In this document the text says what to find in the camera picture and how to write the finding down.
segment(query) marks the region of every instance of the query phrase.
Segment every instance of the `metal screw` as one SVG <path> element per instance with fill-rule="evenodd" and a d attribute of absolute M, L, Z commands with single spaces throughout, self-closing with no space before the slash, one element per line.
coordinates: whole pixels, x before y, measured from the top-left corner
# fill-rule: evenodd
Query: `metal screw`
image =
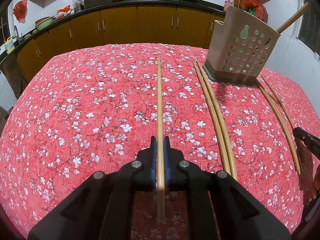
<path fill-rule="evenodd" d="M 95 178 L 95 179 L 101 179 L 102 177 L 103 177 L 103 172 L 102 171 L 97 171 L 97 172 L 95 172 L 94 174 L 93 174 L 93 177 Z"/>
<path fill-rule="evenodd" d="M 142 165 L 141 161 L 133 161 L 131 163 L 131 166 L 134 167 L 134 168 L 138 168 Z"/>
<path fill-rule="evenodd" d="M 217 175 L 219 178 L 225 179 L 228 174 L 225 171 L 218 171 Z"/>
<path fill-rule="evenodd" d="M 183 161 L 181 161 L 181 162 L 179 163 L 179 165 L 180 165 L 181 167 L 183 167 L 183 168 L 186 168 L 186 167 L 188 167 L 188 166 L 190 165 L 190 163 L 189 163 L 188 161 L 186 161 L 186 160 L 183 160 Z"/>

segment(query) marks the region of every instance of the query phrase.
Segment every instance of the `table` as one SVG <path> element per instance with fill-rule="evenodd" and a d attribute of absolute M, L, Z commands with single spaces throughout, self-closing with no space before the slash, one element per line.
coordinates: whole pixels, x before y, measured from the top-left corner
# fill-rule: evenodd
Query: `table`
<path fill-rule="evenodd" d="M 164 136 L 201 169 L 221 170 L 216 134 L 192 65 L 196 59 L 204 63 L 206 54 L 201 48 L 145 43 L 53 57 L 19 98 L 0 139 L 0 203 L 18 230 L 26 236 L 93 172 L 117 171 L 149 146 L 156 135 L 158 56 Z M 262 73 L 293 123 L 319 137 L 320 120 L 301 87 L 267 68 Z M 297 176 L 281 126 L 258 88 L 228 83 L 212 88 L 239 183 L 292 232 L 318 160 L 304 149 Z M 137 193 L 132 239 L 188 239 L 184 193 L 168 192 L 166 210 L 166 220 L 157 223 L 156 193 Z"/>

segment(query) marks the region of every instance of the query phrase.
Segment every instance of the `bowl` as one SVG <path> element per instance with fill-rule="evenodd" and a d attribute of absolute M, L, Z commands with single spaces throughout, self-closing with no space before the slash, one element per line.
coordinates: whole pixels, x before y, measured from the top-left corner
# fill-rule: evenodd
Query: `bowl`
<path fill-rule="evenodd" d="M 39 22 L 37 25 L 36 25 L 36 28 L 38 31 L 44 29 L 45 27 L 49 26 L 50 23 L 53 22 L 53 19 L 54 19 L 54 16 L 51 16 L 47 19 L 44 19 L 42 22 Z"/>

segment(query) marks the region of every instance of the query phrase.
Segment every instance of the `red plastic bag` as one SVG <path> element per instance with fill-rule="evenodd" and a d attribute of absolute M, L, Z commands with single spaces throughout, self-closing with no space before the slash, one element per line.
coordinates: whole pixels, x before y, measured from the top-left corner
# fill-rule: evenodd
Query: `red plastic bag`
<path fill-rule="evenodd" d="M 60 12 L 68 12 L 68 11 L 70 11 L 70 5 L 66 6 L 66 7 L 63 8 L 63 9 L 58 10 L 58 11 L 57 11 L 57 14 L 60 13 Z"/>
<path fill-rule="evenodd" d="M 27 2 L 28 0 L 19 1 L 13 8 L 13 15 L 16 17 L 17 21 L 20 23 L 26 22 L 26 16 L 28 11 Z"/>

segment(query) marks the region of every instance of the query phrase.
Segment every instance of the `plastic bag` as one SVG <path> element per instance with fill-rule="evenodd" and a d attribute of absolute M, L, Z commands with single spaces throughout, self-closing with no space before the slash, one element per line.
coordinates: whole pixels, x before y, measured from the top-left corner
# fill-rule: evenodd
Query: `plastic bag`
<path fill-rule="evenodd" d="M 20 23 L 26 22 L 26 16 L 28 11 L 27 2 L 28 0 L 19 1 L 13 8 L 13 15 L 16 17 L 17 21 Z"/>

